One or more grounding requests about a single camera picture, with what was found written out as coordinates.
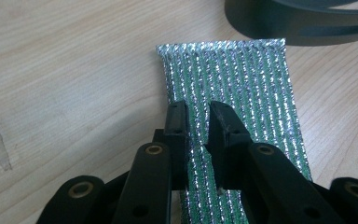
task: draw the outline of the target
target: light wood surface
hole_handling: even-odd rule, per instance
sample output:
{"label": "light wood surface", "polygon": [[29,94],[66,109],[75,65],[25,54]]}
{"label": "light wood surface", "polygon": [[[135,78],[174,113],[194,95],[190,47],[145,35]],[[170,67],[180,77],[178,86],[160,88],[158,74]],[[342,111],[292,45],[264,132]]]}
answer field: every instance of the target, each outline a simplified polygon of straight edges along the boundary
{"label": "light wood surface", "polygon": [[[0,1],[0,223],[35,223],[72,177],[127,171],[164,123],[155,46],[226,39],[246,37],[223,0]],[[287,62],[314,181],[358,178],[358,42]]]}

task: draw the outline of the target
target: black plastic part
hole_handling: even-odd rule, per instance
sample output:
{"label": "black plastic part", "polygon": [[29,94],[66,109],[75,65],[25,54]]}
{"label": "black plastic part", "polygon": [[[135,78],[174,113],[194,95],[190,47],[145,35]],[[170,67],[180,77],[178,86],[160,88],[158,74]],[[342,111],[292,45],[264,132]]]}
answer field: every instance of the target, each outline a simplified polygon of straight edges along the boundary
{"label": "black plastic part", "polygon": [[[79,188],[78,191],[72,191],[71,196],[71,188],[81,183],[90,183],[90,193],[77,197],[81,196],[81,190],[86,190]],[[103,192],[104,183],[97,177],[82,175],[68,180],[48,202],[37,223],[97,223]]]}
{"label": "black plastic part", "polygon": [[168,106],[164,130],[156,129],[153,142],[164,143],[170,148],[172,165],[172,190],[188,187],[188,113],[185,101]]}
{"label": "black plastic part", "polygon": [[170,223],[171,188],[169,148],[161,143],[141,146],[112,223]]}
{"label": "black plastic part", "polygon": [[231,106],[212,101],[210,104],[207,150],[212,155],[214,180],[218,188],[241,189],[243,163],[241,151],[253,143]]}
{"label": "black plastic part", "polygon": [[250,223],[344,223],[278,148],[253,143],[229,105],[211,102],[209,128],[216,185],[241,189]]}
{"label": "black plastic part", "polygon": [[335,179],[330,187],[334,206],[347,223],[358,223],[358,179],[342,177]]}
{"label": "black plastic part", "polygon": [[226,16],[236,30],[255,39],[286,38],[288,45],[299,46],[357,41],[358,10],[327,8],[338,2],[354,1],[226,0]]}
{"label": "black plastic part", "polygon": [[[246,172],[254,181],[253,186],[260,192],[259,200],[268,208],[268,222],[345,223],[277,147],[253,144],[246,150],[244,163]],[[242,200],[254,198],[251,191],[247,193],[251,188],[248,182],[243,182],[243,185],[245,198]]]}

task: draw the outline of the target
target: green striped fabric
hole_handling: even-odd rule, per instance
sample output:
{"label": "green striped fabric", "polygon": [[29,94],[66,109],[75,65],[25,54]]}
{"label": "green striped fabric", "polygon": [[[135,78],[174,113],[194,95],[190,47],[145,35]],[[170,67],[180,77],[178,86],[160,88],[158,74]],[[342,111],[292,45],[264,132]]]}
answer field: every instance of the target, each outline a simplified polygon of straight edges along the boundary
{"label": "green striped fabric", "polygon": [[240,194],[218,194],[208,139],[209,103],[234,107],[254,141],[282,149],[310,179],[283,39],[157,46],[169,102],[186,100],[190,121],[189,189],[182,192],[184,223],[246,223]]}

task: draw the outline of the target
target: black clamp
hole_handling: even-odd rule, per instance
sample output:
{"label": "black clamp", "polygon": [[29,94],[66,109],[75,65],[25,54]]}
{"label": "black clamp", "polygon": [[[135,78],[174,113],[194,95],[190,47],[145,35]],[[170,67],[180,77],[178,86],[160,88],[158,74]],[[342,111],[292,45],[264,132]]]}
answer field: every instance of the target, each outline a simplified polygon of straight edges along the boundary
{"label": "black clamp", "polygon": [[[211,102],[207,149],[216,186],[241,190],[250,223],[358,223],[358,179],[338,178],[330,189],[310,182],[277,147],[254,143],[229,105]],[[170,223],[172,190],[188,189],[188,151],[187,107],[178,102],[129,172],[106,184],[67,181],[37,223]]]}

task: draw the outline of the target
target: wood grain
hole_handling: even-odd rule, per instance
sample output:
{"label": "wood grain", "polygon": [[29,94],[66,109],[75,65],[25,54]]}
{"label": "wood grain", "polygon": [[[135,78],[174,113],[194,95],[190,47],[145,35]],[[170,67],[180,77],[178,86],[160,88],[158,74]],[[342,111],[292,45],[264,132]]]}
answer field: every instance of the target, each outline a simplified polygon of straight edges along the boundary
{"label": "wood grain", "polygon": [[[0,1],[0,223],[35,223],[77,175],[110,180],[163,127],[157,44],[246,39],[224,1]],[[358,42],[287,48],[314,181],[358,178]],[[175,200],[173,222],[180,214]]]}

